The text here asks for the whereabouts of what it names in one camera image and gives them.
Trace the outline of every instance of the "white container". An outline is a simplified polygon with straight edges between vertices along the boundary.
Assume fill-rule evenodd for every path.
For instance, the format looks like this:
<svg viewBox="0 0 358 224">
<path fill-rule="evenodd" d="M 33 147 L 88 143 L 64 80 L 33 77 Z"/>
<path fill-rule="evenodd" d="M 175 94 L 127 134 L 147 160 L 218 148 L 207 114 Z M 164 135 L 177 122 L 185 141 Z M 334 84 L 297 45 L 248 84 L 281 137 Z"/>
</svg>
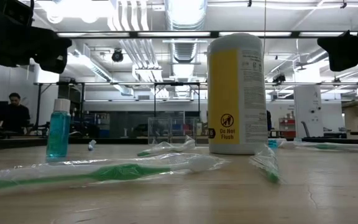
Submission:
<svg viewBox="0 0 358 224">
<path fill-rule="evenodd" d="M 254 154 L 267 146 L 262 41 L 249 34 L 208 46 L 209 151 Z"/>
</svg>

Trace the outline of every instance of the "mouthwash bottle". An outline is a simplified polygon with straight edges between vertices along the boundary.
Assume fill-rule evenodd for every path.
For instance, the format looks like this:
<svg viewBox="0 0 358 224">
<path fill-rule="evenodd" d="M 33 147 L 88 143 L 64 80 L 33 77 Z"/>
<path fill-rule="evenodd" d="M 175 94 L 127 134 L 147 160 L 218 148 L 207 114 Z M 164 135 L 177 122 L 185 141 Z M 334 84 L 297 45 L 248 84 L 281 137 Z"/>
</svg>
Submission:
<svg viewBox="0 0 358 224">
<path fill-rule="evenodd" d="M 50 117 L 47 157 L 67 155 L 68 135 L 70 133 L 70 100 L 56 99 Z"/>
</svg>

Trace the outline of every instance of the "bottle cap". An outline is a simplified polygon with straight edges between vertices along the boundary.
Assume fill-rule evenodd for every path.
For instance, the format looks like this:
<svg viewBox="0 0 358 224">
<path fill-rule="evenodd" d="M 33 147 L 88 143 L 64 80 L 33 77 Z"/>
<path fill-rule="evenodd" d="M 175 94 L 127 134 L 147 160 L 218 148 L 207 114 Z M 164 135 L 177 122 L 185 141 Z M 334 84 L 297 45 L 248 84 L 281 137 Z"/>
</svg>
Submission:
<svg viewBox="0 0 358 224">
<path fill-rule="evenodd" d="M 70 100 L 67 99 L 56 99 L 53 111 L 66 111 L 70 112 Z"/>
</svg>

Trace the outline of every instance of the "yellow label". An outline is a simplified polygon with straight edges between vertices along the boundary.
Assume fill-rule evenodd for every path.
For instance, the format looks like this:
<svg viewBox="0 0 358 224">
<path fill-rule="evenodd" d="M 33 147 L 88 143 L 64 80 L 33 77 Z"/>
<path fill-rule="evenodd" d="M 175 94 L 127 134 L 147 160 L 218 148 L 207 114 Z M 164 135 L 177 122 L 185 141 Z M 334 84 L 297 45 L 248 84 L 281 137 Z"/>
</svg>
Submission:
<svg viewBox="0 0 358 224">
<path fill-rule="evenodd" d="M 212 144 L 239 144 L 239 79 L 237 50 L 209 58 L 208 128 Z"/>
</svg>

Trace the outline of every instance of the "wooden table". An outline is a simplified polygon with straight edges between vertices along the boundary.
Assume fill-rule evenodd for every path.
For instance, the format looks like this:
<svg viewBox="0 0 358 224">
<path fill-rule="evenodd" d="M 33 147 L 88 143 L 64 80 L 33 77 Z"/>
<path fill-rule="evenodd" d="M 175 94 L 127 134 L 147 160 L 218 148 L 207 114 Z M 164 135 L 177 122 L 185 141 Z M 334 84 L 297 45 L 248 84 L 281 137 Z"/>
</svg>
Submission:
<svg viewBox="0 0 358 224">
<path fill-rule="evenodd" d="M 147 146 L 71 145 L 70 159 L 128 158 Z M 208 153 L 205 147 L 199 152 Z M 358 223 L 358 154 L 280 149 L 286 183 L 246 156 L 210 172 L 0 196 L 0 223 Z M 0 150 L 0 169 L 43 163 L 45 147 Z"/>
</svg>

